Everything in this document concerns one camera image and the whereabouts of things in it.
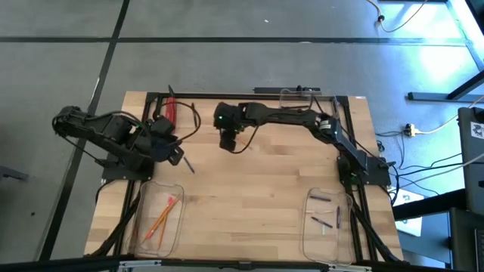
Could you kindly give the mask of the flat black bar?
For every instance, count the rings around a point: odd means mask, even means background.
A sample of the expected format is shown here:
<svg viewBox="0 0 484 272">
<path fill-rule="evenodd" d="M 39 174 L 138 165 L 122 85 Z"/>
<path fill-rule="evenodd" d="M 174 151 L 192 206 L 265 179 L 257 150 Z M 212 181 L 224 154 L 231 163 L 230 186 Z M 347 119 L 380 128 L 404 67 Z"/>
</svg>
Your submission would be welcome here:
<svg viewBox="0 0 484 272">
<path fill-rule="evenodd" d="M 320 88 L 302 87 L 298 85 L 295 88 L 290 87 L 255 87 L 255 94 L 322 94 Z"/>
</svg>

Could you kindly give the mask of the clear plastic bin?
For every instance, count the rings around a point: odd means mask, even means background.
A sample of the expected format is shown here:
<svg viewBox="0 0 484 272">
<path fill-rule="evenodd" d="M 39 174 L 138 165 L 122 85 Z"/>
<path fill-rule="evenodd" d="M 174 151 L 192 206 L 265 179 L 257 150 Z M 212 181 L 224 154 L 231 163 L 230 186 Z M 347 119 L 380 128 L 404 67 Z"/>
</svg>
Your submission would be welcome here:
<svg viewBox="0 0 484 272">
<path fill-rule="evenodd" d="M 141 186 L 140 193 L 132 231 L 126 238 L 126 250 L 139 258 L 167 257 L 172 253 L 177 241 L 184 210 L 185 190 L 178 184 L 149 181 Z M 178 202 L 168 215 L 163 243 L 158 249 L 160 229 L 150 239 L 144 241 L 144 238 L 162 214 L 170 196 L 178 198 Z"/>
<path fill-rule="evenodd" d="M 318 91 L 316 88 L 282 88 L 280 91 L 280 108 L 314 110 L 340 120 L 339 106 L 339 101 L 335 95 Z"/>
<path fill-rule="evenodd" d="M 323 196 L 331 199 L 331 202 L 310 199 L 310 195 Z M 336 226 L 337 206 L 340 207 L 340 229 Z M 352 199 L 344 192 L 324 191 L 317 187 L 309 190 L 302 211 L 301 237 L 301 250 L 307 259 L 342 266 L 354 261 L 350 226 L 351 208 Z M 311 216 L 320 218 L 333 228 L 325 227 L 325 235 L 322 236 L 322 224 L 313 221 Z"/>
</svg>

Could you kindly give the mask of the silver aluminium profile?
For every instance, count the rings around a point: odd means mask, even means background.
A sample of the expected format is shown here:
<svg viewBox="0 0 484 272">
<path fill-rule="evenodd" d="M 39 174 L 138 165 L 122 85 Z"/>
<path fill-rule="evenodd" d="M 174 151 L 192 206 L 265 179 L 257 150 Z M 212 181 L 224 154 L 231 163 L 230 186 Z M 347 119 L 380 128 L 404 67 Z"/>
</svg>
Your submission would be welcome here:
<svg viewBox="0 0 484 272">
<path fill-rule="evenodd" d="M 373 272 L 371 267 L 358 265 L 329 265 L 328 272 Z"/>
<path fill-rule="evenodd" d="M 134 261 L 121 261 L 118 266 L 118 271 L 132 272 L 136 268 L 144 267 L 161 267 L 161 260 L 134 260 Z"/>
</svg>

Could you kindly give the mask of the grey floor object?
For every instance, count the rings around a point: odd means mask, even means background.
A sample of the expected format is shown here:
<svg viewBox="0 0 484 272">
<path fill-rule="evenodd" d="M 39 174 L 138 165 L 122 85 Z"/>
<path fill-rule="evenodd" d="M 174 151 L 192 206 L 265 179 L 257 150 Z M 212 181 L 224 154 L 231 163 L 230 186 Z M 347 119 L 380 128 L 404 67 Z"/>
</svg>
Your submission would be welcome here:
<svg viewBox="0 0 484 272">
<path fill-rule="evenodd" d="M 29 175 L 14 170 L 12 168 L 0 165 L 0 180 L 2 180 L 3 178 L 13 178 L 16 180 L 25 181 L 29 178 Z"/>
</svg>

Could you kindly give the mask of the white power strip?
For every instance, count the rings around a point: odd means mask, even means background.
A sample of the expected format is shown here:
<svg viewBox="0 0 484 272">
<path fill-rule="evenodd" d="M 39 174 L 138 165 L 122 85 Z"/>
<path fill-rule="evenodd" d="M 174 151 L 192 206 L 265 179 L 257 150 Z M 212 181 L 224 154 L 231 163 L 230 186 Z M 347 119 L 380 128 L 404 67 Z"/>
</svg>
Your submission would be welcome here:
<svg viewBox="0 0 484 272">
<path fill-rule="evenodd" d="M 407 136 L 407 137 L 415 137 L 417 134 L 420 133 L 420 131 L 415 127 L 414 124 L 406 124 L 404 129 L 402 130 L 402 133 Z"/>
</svg>

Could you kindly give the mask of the white paper sheet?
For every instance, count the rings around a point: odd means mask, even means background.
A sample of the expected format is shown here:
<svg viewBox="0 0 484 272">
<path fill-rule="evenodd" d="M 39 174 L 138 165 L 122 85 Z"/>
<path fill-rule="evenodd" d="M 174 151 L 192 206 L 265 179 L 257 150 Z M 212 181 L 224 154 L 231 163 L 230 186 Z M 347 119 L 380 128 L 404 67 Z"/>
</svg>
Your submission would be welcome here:
<svg viewBox="0 0 484 272">
<path fill-rule="evenodd" d="M 410 202 L 420 201 L 423 199 L 424 199 L 424 196 L 420 194 L 412 193 L 410 191 L 400 189 L 398 192 L 396 201 L 392 207 L 396 208 L 397 206 L 407 204 Z M 398 231 L 401 231 L 403 233 L 406 233 L 412 236 L 420 237 L 421 228 L 422 228 L 422 217 L 396 221 L 396 229 Z"/>
</svg>

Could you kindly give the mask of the black desk leg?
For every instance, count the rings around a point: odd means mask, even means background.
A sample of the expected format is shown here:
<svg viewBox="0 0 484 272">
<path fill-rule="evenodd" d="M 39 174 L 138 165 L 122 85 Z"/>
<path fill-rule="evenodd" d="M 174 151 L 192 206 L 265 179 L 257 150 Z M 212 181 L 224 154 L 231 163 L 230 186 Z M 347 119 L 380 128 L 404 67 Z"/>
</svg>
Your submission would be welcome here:
<svg viewBox="0 0 484 272">
<path fill-rule="evenodd" d="M 471 91 L 484 85 L 484 70 L 476 74 L 471 79 L 457 87 L 452 92 L 446 93 L 429 93 L 429 92 L 409 92 L 407 97 L 413 101 L 431 101 L 431 102 L 462 102 L 471 103 L 479 98 L 477 94 L 470 94 Z"/>
</svg>

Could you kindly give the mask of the black desk beam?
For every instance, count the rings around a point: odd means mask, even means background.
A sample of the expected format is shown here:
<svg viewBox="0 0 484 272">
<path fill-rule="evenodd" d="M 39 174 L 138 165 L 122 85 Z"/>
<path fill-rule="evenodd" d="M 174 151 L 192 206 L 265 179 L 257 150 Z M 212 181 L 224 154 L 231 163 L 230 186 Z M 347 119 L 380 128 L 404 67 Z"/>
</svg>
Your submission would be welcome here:
<svg viewBox="0 0 484 272">
<path fill-rule="evenodd" d="M 392 212 L 395 221 L 403 221 L 448 212 L 451 208 L 467 208 L 465 189 L 394 206 Z"/>
</svg>

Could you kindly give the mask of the grey equipment case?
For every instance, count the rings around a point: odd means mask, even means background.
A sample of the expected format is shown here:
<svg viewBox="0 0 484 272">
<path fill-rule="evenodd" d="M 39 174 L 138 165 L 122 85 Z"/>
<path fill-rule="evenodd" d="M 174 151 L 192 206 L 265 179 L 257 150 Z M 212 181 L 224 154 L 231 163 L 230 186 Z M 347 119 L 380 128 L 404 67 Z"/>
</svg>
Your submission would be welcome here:
<svg viewBox="0 0 484 272">
<path fill-rule="evenodd" d="M 462 107 L 458 110 L 462 161 L 466 164 L 463 173 L 467 207 L 484 215 L 484 140 L 471 136 L 471 122 L 484 124 L 484 109 Z"/>
</svg>

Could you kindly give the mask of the dark storage box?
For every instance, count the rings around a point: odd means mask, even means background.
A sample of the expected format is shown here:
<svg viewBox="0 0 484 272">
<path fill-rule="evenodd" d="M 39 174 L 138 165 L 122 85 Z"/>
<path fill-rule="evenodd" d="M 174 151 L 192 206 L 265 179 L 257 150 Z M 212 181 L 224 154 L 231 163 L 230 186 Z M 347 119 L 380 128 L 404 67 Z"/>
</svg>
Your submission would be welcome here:
<svg viewBox="0 0 484 272">
<path fill-rule="evenodd" d="M 451 208 L 449 220 L 452 269 L 484 272 L 484 215 Z"/>
</svg>

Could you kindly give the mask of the black table frame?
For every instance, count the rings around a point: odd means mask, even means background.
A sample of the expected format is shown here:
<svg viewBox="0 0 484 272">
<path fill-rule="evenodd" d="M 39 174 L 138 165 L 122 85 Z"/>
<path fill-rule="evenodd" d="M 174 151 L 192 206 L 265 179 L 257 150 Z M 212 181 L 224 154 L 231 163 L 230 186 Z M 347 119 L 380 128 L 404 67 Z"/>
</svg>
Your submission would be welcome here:
<svg viewBox="0 0 484 272">
<path fill-rule="evenodd" d="M 185 166 L 157 165 L 154 180 L 185 190 L 181 225 L 162 266 L 222 269 L 309 269 L 329 264 L 301 250 L 303 208 L 313 187 L 340 192 L 337 151 L 304 128 L 265 125 L 249 129 L 237 154 L 219 147 L 213 111 L 219 102 L 255 101 L 276 107 L 276 94 L 180 93 L 177 130 L 195 175 Z M 194 127 L 191 103 L 197 111 Z"/>
</svg>

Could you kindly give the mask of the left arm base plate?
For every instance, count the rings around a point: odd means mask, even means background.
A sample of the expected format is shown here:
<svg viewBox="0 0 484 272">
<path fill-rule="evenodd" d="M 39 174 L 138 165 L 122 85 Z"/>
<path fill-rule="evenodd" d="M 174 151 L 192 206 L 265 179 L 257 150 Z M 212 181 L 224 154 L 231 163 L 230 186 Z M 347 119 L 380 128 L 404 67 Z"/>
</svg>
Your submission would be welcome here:
<svg viewBox="0 0 484 272">
<path fill-rule="evenodd" d="M 153 162 L 143 162 L 137 170 L 132 170 L 116 160 L 107 160 L 101 177 L 106 180 L 148 181 L 154 173 Z"/>
</svg>

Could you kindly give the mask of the black diagonal frame strut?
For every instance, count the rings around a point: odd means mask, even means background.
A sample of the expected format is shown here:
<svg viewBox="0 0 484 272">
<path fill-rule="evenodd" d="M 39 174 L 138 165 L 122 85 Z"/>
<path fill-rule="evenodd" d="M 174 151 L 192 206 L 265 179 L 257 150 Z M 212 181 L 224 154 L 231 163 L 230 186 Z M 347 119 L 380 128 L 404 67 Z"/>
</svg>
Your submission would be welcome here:
<svg viewBox="0 0 484 272">
<path fill-rule="evenodd" d="M 361 211 L 358 205 L 352 207 L 352 212 L 355 214 L 356 218 L 365 229 L 365 233 L 369 235 L 370 241 L 374 243 L 377 251 L 382 255 L 384 261 L 394 263 L 401 262 L 401 260 L 398 259 L 393 253 L 391 253 L 389 248 L 383 243 L 375 229 L 372 227 L 370 221 L 365 217 L 364 213 Z"/>
<path fill-rule="evenodd" d="M 138 209 L 139 201 L 140 196 L 137 196 L 134 199 L 133 203 L 130 205 L 127 213 L 121 217 L 118 225 L 114 228 L 113 232 L 109 235 L 109 237 L 105 241 L 103 241 L 103 243 L 97 250 L 91 253 L 92 257 L 105 256 L 111 250 L 118 238 L 122 234 L 124 234 L 127 224 L 130 222 L 132 216 Z"/>
</svg>

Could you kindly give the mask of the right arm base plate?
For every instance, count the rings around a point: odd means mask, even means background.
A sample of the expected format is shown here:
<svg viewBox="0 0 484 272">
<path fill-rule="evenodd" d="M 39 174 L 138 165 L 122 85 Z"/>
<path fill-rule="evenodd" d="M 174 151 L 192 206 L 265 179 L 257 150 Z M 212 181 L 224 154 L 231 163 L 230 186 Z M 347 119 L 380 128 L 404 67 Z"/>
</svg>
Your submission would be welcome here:
<svg viewBox="0 0 484 272">
<path fill-rule="evenodd" d="M 389 166 L 385 161 L 368 157 L 363 163 L 348 160 L 345 156 L 337 158 L 337 169 L 343 185 L 389 186 Z"/>
</svg>

